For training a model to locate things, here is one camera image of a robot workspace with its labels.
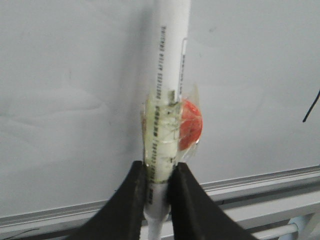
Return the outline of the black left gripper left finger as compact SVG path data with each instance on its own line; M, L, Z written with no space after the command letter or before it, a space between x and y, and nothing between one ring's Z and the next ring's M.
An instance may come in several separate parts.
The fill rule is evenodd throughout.
M146 168L134 161L104 207L67 240L138 240L146 199Z

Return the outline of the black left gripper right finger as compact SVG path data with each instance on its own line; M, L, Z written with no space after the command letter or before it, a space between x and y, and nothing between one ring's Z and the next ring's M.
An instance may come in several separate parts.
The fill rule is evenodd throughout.
M208 196L188 165L180 162L169 181L175 240L255 240Z

